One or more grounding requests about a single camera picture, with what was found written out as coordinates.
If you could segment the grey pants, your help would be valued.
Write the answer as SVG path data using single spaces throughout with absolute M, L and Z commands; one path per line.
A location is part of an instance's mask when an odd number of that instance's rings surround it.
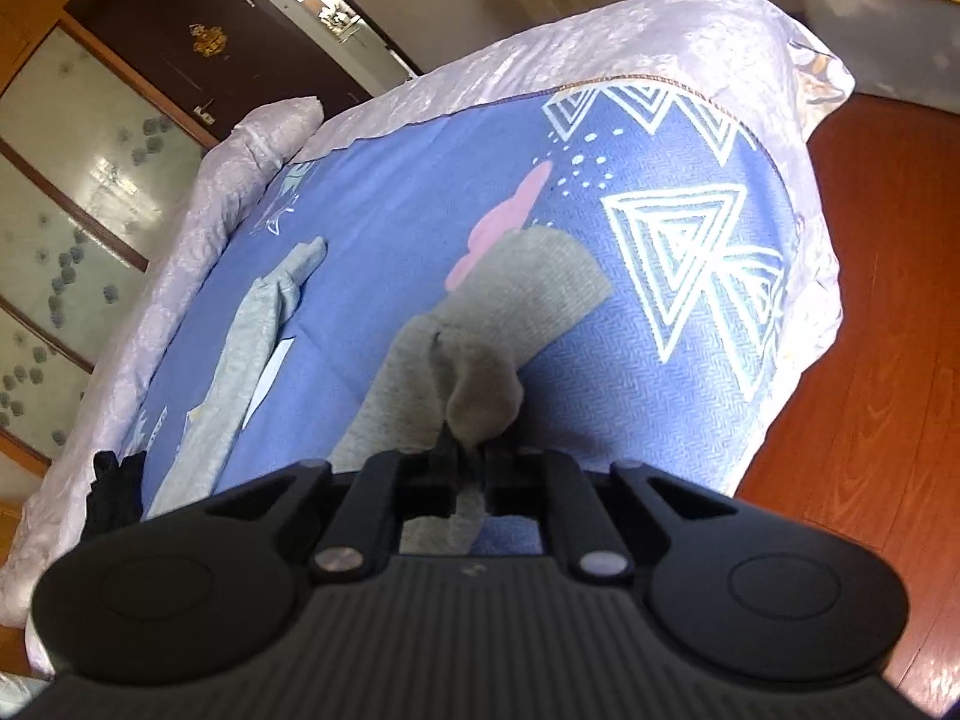
M 146 513 L 159 517 L 212 494 L 281 324 L 327 244 L 299 244 L 245 293 L 212 383 L 190 413 L 172 465 Z M 519 416 L 517 372 L 612 293 L 583 244 L 555 227 L 511 231 L 431 312 L 413 317 L 387 351 L 368 395 L 332 450 L 337 472 L 358 472 L 386 450 L 431 449 L 449 431 L 467 454 Z

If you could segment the glass sliding wardrobe doors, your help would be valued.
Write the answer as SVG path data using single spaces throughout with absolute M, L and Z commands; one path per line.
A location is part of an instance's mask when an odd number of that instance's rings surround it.
M 2 94 L 2 429 L 52 461 L 205 149 L 53 28 Z

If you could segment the blue patterned bed sheet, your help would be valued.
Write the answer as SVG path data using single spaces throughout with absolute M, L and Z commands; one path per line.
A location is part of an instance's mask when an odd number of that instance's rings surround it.
M 285 167 L 130 440 L 146 515 L 443 433 L 720 493 L 754 455 L 799 234 L 768 154 L 680 89 L 472 107 Z

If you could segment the dark brown door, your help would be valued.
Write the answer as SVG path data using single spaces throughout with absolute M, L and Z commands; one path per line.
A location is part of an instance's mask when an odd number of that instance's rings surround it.
M 412 78 L 324 0 L 70 0 L 67 13 L 220 140 L 263 104 L 314 96 L 334 117 Z

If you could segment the lilac floral quilt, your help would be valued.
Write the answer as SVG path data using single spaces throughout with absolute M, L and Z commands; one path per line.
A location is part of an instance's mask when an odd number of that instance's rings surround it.
M 153 499 L 245 293 L 300 242 L 324 262 L 213 479 L 330 457 L 395 335 L 508 232 L 578 239 L 612 296 L 521 371 L 535 442 L 733 493 L 843 320 L 807 142 L 854 91 L 768 0 L 625 0 L 508 37 L 338 115 L 247 115 L 203 160 L 65 452 L 26 502 L 2 619 L 82 533 L 101 450 Z

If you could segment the clear plastic storage box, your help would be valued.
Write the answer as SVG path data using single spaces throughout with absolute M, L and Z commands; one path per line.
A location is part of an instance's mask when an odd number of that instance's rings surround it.
M 862 93 L 958 110 L 958 0 L 802 0 Z

